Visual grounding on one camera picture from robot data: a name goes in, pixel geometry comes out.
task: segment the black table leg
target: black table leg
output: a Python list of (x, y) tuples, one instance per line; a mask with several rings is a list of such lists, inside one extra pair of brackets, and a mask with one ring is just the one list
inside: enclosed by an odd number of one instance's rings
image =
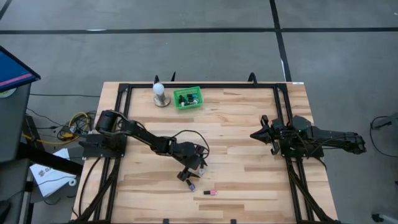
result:
[(53, 169), (77, 176), (80, 176), (83, 170), (83, 166), (77, 164), (76, 162), (72, 162), (68, 159), (38, 150), (22, 142), (19, 143), (18, 158), (27, 158), (36, 164), (51, 167)]

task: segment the gray concrete floor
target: gray concrete floor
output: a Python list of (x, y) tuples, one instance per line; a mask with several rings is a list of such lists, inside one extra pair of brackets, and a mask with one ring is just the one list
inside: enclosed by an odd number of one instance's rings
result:
[[(0, 0), (0, 6), (6, 1)], [(282, 27), (398, 26), (395, 0), (276, 0)], [(0, 30), (272, 27), (260, 0), (13, 0)], [(375, 116), (398, 111), (398, 33), (284, 34), (293, 81), (305, 82), (315, 124), (356, 131), (368, 152), (326, 153), (339, 219), (373, 223), (372, 212), (398, 214), (398, 159), (378, 154), (369, 139)], [(274, 33), (0, 35), (0, 45), (42, 76), (32, 93), (99, 95), (105, 81), (283, 81)], [(28, 107), (63, 122), (95, 110), (97, 98), (31, 96)], [(49, 123), (36, 118), (37, 126)], [(398, 155), (391, 128), (374, 133), (379, 149)], [(32, 223), (67, 222), (74, 198), (37, 203)]]

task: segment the white light bulb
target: white light bulb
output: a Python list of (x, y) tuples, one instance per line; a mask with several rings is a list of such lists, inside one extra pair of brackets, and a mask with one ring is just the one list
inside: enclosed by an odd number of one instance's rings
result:
[(164, 86), (160, 83), (156, 83), (153, 89), (156, 95), (162, 95), (164, 93)]

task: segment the computer monitor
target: computer monitor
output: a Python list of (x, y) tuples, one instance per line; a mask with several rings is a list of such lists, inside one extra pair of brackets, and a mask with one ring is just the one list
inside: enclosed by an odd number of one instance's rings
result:
[(36, 80), (40, 75), (0, 46), (0, 93)]

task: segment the white paper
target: white paper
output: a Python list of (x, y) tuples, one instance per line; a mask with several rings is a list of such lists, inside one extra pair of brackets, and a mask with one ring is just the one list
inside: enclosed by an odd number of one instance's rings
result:
[[(53, 153), (53, 155), (69, 160), (69, 153), (68, 149), (66, 148)], [(31, 165), (30, 171), (32, 171), (33, 176), (37, 182), (37, 185), (39, 185), (39, 189), (43, 197), (48, 197), (52, 193), (56, 192), (59, 188), (64, 186), (66, 183), (68, 183), (69, 180), (72, 180), (76, 177), (73, 174), (68, 174), (66, 172), (61, 172), (58, 170), (54, 170), (53, 168), (49, 168), (38, 164)]]

